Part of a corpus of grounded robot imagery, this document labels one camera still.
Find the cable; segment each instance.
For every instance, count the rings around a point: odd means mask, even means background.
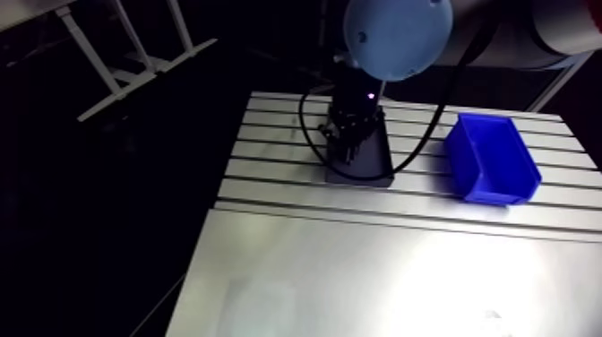
[[[431,122],[428,124],[428,127],[427,127],[425,133],[423,134],[422,138],[420,139],[420,142],[418,142],[418,145],[416,146],[416,148],[409,154],[409,156],[403,162],[401,162],[400,165],[398,165],[396,168],[394,168],[390,172],[383,172],[383,173],[381,173],[379,175],[375,175],[375,176],[361,177],[361,176],[350,175],[349,173],[343,172],[340,169],[335,168],[332,164],[330,164],[329,161],[327,161],[324,158],[324,156],[320,153],[320,151],[315,147],[314,142],[312,142],[312,140],[309,137],[309,134],[307,133],[307,127],[305,126],[305,120],[304,120],[303,105],[305,103],[305,100],[307,99],[307,96],[309,96],[311,93],[320,93],[320,92],[327,91],[333,87],[332,85],[314,88],[314,89],[310,90],[309,92],[305,93],[303,96],[301,96],[301,100],[299,101],[299,108],[298,108],[297,114],[298,114],[298,118],[299,118],[299,124],[301,125],[301,131],[303,132],[303,136],[305,137],[307,144],[312,149],[315,156],[318,157],[318,159],[322,162],[322,164],[326,168],[331,170],[332,172],[334,172],[334,173],[338,174],[339,176],[344,177],[346,179],[351,179],[351,180],[356,180],[356,181],[374,181],[374,180],[380,180],[380,179],[383,179],[386,177],[391,177],[391,176],[394,176],[396,173],[402,171],[405,167],[407,167],[409,165],[409,163],[411,163],[412,160],[414,160],[414,158],[422,151],[422,149],[426,145],[426,142],[431,137],[431,134],[433,134],[433,130],[439,123],[439,119],[441,118],[441,115],[443,114],[443,111],[445,110],[445,106],[447,105],[447,102],[450,100],[450,97],[453,94],[453,90],[456,87],[456,83],[459,80],[460,75],[462,74],[462,71],[466,68],[466,66],[470,62],[472,62],[475,58],[477,58],[487,48],[487,46],[489,45],[489,42],[491,42],[491,39],[493,38],[495,31],[497,30],[497,26],[499,24],[499,18],[500,18],[499,13],[501,11],[499,11],[497,9],[498,8],[496,6],[492,7],[491,14],[493,17],[491,18],[491,20],[485,20],[485,23],[483,24],[481,29],[477,32],[477,34],[472,39],[472,41],[470,41],[470,44],[466,48],[464,55],[462,55],[462,58],[460,59],[458,64],[453,68],[451,77],[443,90],[443,94],[439,100],[439,103],[437,104],[437,109],[435,110],[435,112],[433,114],[433,119],[431,119]]]

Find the metal table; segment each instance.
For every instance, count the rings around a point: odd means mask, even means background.
[[[602,175],[560,117],[449,107],[390,188],[327,186],[298,99],[253,93],[168,336],[602,334]],[[329,98],[309,99],[317,126]],[[382,104],[399,162],[434,107]],[[514,119],[543,177],[531,203],[453,198],[458,111]]]

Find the blue plastic bin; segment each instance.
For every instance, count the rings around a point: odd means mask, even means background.
[[[462,113],[445,139],[456,191],[471,203],[527,202],[541,175],[508,117]]]

